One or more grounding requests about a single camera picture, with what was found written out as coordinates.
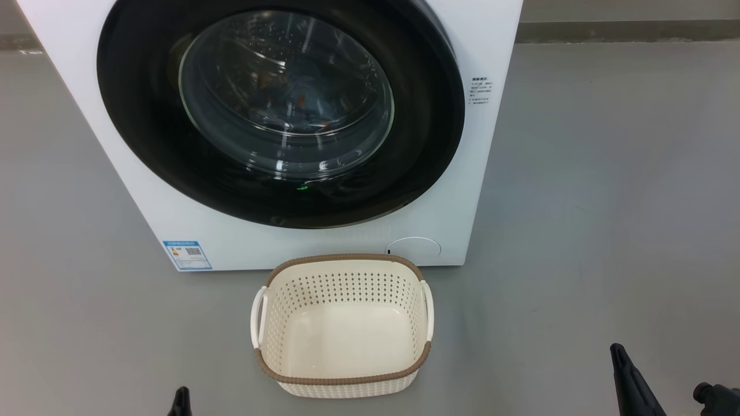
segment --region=washing machine door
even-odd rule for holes
[[[190,198],[291,228],[399,209],[452,159],[464,93],[412,0],[119,0],[101,95],[131,150]]]

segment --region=blue and white sticker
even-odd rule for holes
[[[211,263],[197,241],[162,241],[180,270],[211,270]]]

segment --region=laundry basket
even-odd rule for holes
[[[408,387],[424,364],[434,304],[405,258],[298,258],[257,293],[251,329],[260,367],[293,395],[387,395]]]

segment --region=basket bottom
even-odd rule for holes
[[[286,323],[282,373],[350,378],[397,372],[417,355],[408,314],[387,303],[309,306]]]

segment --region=front-loading washing machine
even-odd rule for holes
[[[521,0],[18,0],[181,271],[465,261]]]

